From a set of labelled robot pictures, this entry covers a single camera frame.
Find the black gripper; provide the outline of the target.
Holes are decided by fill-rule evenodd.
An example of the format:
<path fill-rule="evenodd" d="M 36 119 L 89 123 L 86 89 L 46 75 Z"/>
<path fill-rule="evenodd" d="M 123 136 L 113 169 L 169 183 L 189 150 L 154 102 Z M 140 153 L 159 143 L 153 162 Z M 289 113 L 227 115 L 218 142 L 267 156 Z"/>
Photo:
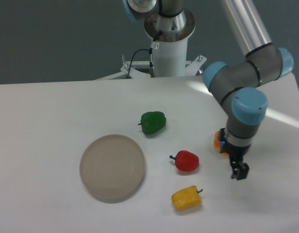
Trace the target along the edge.
<path fill-rule="evenodd" d="M 231 179 L 243 180 L 247 178 L 249 166 L 243 163 L 243 156 L 248 152 L 252 138 L 238 138 L 227 128 L 218 131 L 218 152 L 229 156 L 232 167 Z"/>

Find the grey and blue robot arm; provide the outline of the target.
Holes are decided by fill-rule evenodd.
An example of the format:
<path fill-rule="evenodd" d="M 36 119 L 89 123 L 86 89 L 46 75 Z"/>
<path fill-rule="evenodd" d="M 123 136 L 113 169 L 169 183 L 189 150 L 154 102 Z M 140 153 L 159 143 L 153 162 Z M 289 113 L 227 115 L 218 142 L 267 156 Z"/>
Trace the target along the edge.
<path fill-rule="evenodd" d="M 288 75 L 294 67 L 291 53 L 276 48 L 250 0 L 224 0 L 222 7 L 245 56 L 230 67 L 224 62 L 210 64 L 202 79 L 228 116 L 216 140 L 219 152 L 229 155 L 232 178 L 245 179 L 248 152 L 268 106 L 258 87 Z M 144 20 L 152 43 L 149 48 L 149 74 L 152 77 L 180 77 L 196 74 L 186 65 L 188 38 L 195 30 L 192 13 L 182 0 L 125 0 L 124 9 L 132 21 Z"/>

